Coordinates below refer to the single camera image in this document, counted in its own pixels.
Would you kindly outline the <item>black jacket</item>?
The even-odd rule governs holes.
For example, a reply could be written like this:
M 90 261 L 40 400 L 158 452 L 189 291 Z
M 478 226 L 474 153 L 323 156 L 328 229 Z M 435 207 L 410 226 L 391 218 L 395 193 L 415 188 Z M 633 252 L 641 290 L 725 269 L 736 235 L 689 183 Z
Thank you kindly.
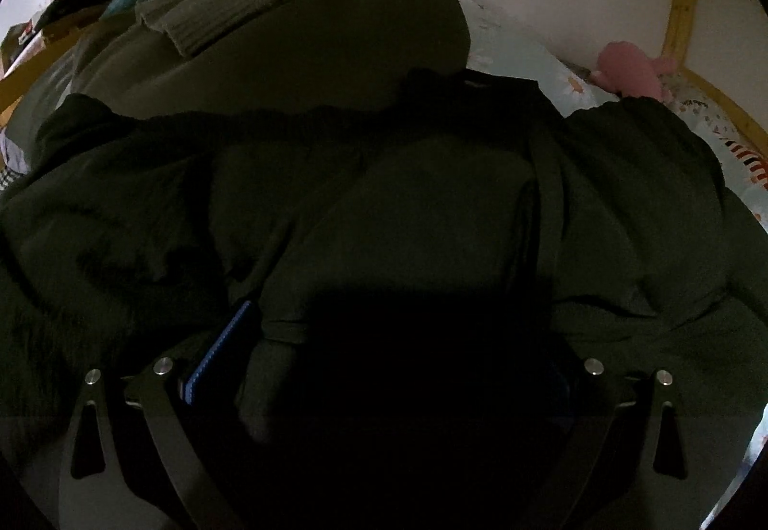
M 1 523 L 62 529 L 84 377 L 249 301 L 214 529 L 584 529 L 586 358 L 672 374 L 703 519 L 767 406 L 767 235 L 708 145 L 468 72 L 411 104 L 121 117 L 74 95 L 1 203 Z

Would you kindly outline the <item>pink plush toy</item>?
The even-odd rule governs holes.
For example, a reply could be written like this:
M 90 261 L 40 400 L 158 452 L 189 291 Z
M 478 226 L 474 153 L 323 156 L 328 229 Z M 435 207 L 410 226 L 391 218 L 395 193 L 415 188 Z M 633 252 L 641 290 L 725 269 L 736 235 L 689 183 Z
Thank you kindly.
M 627 41 L 612 41 L 601 49 L 596 69 L 589 81 L 621 98 L 648 97 L 669 102 L 672 94 L 662 85 L 661 77 L 677 72 L 672 57 L 649 57 L 639 46 Z

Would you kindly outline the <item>light blue floral bedsheet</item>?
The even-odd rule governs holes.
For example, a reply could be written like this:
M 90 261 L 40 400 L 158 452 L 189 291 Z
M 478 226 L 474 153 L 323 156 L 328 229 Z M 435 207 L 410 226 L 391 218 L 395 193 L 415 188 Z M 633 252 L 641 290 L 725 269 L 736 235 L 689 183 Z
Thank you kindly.
M 617 100 L 588 80 L 588 70 L 556 58 L 522 23 L 490 1 L 458 1 L 470 29 L 470 69 L 535 80 L 543 95 L 565 117 L 580 108 L 596 108 Z M 766 158 L 741 135 L 733 117 L 682 73 L 664 76 L 661 85 L 671 91 L 668 108 L 715 153 L 726 187 L 765 226 Z

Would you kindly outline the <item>olive green knit sweater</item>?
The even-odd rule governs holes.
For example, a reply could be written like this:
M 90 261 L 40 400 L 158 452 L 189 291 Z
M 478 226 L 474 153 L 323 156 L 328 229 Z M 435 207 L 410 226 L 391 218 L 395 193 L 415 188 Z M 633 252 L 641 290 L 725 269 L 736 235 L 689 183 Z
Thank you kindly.
M 137 119 L 411 104 L 461 76 L 469 50 L 457 0 L 141 0 L 52 64 L 1 138 L 29 159 L 77 93 Z

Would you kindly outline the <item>wooden bed frame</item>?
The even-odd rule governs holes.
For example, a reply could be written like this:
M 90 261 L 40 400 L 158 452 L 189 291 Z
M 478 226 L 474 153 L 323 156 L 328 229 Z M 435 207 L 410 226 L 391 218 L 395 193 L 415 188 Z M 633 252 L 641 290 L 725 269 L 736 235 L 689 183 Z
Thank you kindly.
M 767 150 L 767 0 L 671 0 L 661 52 Z

